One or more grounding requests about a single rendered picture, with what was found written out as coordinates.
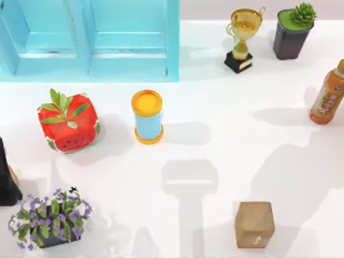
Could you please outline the dark pot with green succulent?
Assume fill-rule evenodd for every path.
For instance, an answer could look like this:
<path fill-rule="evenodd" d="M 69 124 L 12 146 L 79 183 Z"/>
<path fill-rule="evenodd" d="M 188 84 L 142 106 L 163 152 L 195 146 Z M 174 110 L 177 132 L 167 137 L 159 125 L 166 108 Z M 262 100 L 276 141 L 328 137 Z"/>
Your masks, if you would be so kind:
<path fill-rule="evenodd" d="M 304 2 L 278 12 L 273 50 L 279 60 L 298 58 L 316 17 L 312 4 Z"/>

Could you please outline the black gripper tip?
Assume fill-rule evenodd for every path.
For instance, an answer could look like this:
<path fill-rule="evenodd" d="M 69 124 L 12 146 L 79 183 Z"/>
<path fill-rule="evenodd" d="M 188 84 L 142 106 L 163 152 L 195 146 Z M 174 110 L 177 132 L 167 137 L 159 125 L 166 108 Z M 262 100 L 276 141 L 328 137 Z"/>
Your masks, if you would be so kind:
<path fill-rule="evenodd" d="M 0 137 L 0 206 L 14 206 L 22 199 L 23 194 L 10 173 L 3 140 Z"/>

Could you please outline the light blue rack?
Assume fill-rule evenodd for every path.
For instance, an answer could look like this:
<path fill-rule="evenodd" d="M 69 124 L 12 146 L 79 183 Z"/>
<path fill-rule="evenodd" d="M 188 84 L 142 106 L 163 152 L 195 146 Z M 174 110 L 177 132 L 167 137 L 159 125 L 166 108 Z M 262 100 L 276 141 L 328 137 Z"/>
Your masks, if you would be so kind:
<path fill-rule="evenodd" d="M 180 0 L 0 0 L 0 82 L 164 82 Z"/>

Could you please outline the watermelon pattern plant pot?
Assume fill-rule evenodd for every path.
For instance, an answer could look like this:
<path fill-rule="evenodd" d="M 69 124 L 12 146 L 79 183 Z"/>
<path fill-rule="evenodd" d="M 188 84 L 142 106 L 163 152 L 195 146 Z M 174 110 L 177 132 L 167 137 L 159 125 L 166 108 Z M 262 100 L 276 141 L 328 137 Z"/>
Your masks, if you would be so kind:
<path fill-rule="evenodd" d="M 85 94 L 67 97 L 54 89 L 51 102 L 38 108 L 38 118 L 51 149 L 70 153 L 91 145 L 101 132 L 96 110 Z"/>

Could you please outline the orange drink bottle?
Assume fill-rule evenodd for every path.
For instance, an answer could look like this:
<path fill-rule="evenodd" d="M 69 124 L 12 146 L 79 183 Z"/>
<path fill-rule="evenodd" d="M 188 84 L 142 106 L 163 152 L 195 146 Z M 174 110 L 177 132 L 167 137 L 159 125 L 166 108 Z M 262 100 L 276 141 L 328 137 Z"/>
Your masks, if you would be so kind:
<path fill-rule="evenodd" d="M 328 124 L 344 98 L 344 59 L 328 72 L 310 109 L 310 119 L 318 125 Z"/>

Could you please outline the blue and yellow can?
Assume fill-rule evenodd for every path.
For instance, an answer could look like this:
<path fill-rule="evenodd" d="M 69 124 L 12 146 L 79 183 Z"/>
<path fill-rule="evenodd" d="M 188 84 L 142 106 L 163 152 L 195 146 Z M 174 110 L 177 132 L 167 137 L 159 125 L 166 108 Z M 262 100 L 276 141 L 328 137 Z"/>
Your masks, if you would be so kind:
<path fill-rule="evenodd" d="M 154 90 L 141 90 L 131 99 L 135 115 L 135 136 L 147 145 L 159 142 L 163 136 L 162 98 Z"/>

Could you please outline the black pot with purple flowers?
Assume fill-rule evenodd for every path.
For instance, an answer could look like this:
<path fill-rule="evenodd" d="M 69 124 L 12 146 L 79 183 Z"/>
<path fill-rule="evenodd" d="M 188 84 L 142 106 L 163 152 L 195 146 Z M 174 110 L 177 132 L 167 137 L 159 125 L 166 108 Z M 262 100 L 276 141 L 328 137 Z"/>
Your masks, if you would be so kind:
<path fill-rule="evenodd" d="M 33 251 L 79 240 L 92 206 L 76 187 L 56 189 L 51 197 L 28 195 L 8 221 L 9 232 L 20 249 Z"/>

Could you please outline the gold trophy on black base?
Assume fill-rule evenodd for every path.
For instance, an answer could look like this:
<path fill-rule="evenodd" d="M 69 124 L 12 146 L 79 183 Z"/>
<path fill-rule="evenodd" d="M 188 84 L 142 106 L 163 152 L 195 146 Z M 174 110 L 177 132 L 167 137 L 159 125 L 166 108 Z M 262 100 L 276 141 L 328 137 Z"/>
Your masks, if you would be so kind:
<path fill-rule="evenodd" d="M 231 15 L 226 32 L 232 36 L 234 47 L 227 53 L 224 63 L 236 74 L 253 64 L 253 56 L 249 53 L 246 40 L 252 38 L 259 30 L 265 10 L 264 6 L 259 11 L 243 8 L 235 10 Z"/>

